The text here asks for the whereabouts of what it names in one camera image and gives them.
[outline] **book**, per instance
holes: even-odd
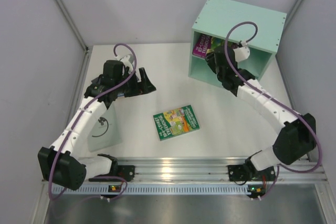
[[[219,39],[206,34],[201,34],[194,46],[193,55],[204,59],[206,55],[212,52],[216,47],[224,46],[224,42],[225,40],[223,39]],[[227,45],[232,48],[238,47],[236,43],[230,41]]]
[[[160,141],[200,128],[191,105],[153,115],[153,118]]]

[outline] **shelf top panel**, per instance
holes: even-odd
[[[207,0],[193,30],[225,39],[232,27],[244,21],[252,21],[258,26],[257,36],[249,46],[275,54],[278,51],[286,13],[277,12],[232,0]],[[239,42],[254,34],[252,25],[237,28],[229,40]]]
[[[113,104],[122,143],[82,156],[105,153],[116,157],[246,157],[272,145],[277,134],[252,107],[223,88],[188,77],[190,44],[130,45],[157,91],[120,98]],[[117,53],[128,54],[118,47]],[[102,73],[113,59],[113,46],[94,46],[85,85]],[[289,105],[275,60],[261,84],[279,101]],[[200,129],[160,141],[153,115],[189,105]]]

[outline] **gray floor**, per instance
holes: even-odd
[[[56,214],[85,196],[62,196]],[[51,214],[45,223],[213,224],[325,223],[314,185],[278,185],[263,201],[247,196],[124,196],[107,203],[91,199],[60,220]]]

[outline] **green book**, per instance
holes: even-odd
[[[200,128],[191,105],[168,110],[153,117],[160,141]]]

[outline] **perforated metal strip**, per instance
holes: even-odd
[[[59,194],[63,187],[53,185],[53,194]],[[82,185],[78,190],[67,189],[65,194],[116,195],[109,192],[109,185]],[[128,185],[125,195],[248,195],[247,185]]]

